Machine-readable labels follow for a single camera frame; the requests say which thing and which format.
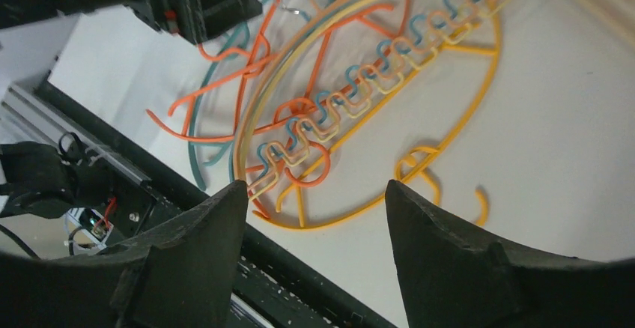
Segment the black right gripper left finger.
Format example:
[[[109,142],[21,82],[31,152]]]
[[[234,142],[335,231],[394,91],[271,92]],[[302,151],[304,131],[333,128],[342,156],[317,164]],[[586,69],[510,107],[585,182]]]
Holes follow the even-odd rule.
[[[243,242],[237,180],[94,255],[1,255],[3,327],[223,327]]]

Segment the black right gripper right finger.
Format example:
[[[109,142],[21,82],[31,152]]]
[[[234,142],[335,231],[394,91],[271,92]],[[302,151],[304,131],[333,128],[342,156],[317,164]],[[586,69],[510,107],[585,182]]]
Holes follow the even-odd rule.
[[[393,259],[410,327],[632,327],[634,260],[557,255],[490,233],[391,180]]]

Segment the light blue wavy hanger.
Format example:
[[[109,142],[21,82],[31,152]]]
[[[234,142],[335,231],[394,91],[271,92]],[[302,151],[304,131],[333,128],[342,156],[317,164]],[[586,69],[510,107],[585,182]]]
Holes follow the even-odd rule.
[[[405,70],[419,72],[442,49],[457,47],[481,20],[493,18],[506,0],[443,0],[443,8],[410,17],[404,33],[379,42],[376,64],[354,64],[344,72],[348,91],[319,91],[313,112],[291,116],[285,129],[290,142],[261,144],[259,180],[278,180],[285,168],[303,163],[313,143],[322,145],[339,134],[341,116],[358,118],[370,110],[372,97],[391,94],[405,83]]]

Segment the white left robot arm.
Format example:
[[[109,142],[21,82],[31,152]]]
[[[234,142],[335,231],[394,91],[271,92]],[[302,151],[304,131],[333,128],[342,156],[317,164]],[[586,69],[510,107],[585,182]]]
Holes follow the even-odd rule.
[[[1,0],[1,27],[88,14],[122,5],[155,31],[199,45],[259,15],[259,0]],[[5,216],[32,213],[47,219],[62,216],[74,205],[92,206],[108,198],[113,177],[86,164],[84,145],[71,151],[35,142],[2,145],[1,194]]]

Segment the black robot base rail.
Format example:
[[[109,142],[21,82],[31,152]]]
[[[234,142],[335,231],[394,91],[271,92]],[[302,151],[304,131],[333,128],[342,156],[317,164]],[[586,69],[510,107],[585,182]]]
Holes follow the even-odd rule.
[[[44,82],[34,95],[78,124],[150,179],[181,209],[208,195],[80,103]],[[234,291],[275,327],[391,327],[387,319],[332,283],[251,225],[243,235]]]

